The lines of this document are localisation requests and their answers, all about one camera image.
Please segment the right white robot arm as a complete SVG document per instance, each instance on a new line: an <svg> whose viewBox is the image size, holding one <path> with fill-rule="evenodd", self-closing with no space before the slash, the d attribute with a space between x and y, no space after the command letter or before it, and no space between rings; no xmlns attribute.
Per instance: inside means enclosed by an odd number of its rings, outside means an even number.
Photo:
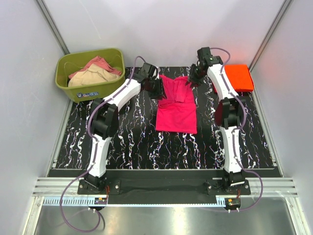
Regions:
<svg viewBox="0 0 313 235"><path fill-rule="evenodd" d="M188 83L199 85L208 76L218 94L219 104L215 111L215 123L219 127L224 143L224 192L233 194L245 180L240 158L239 133L246 121L244 101L232 87L224 66L192 64Z"/></svg>

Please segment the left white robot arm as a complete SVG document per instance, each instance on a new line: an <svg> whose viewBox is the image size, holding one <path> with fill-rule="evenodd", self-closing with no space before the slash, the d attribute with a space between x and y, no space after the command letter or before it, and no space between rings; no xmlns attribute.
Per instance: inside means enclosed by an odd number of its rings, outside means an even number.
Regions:
<svg viewBox="0 0 313 235"><path fill-rule="evenodd" d="M108 148L119 128L119 111L134 96L146 91L150 99L165 98L162 79L159 75L138 79L126 79L120 88L103 99L93 101L88 120L88 134L92 138L92 148L87 174L89 189L96 194L105 190Z"/></svg>

